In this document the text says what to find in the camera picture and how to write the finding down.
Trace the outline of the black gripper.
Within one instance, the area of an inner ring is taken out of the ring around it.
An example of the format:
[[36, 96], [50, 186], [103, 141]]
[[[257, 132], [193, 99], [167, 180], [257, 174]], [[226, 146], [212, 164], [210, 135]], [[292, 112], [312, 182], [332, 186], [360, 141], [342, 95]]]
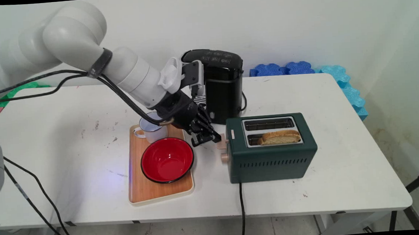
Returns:
[[205, 109], [205, 106], [198, 106], [194, 102], [196, 95], [188, 96], [183, 91], [174, 94], [167, 93], [163, 99], [154, 106], [161, 119], [174, 119], [172, 125], [179, 129], [187, 130], [192, 137], [193, 147], [200, 146], [207, 142], [218, 143], [221, 135], [213, 128], [212, 120]]

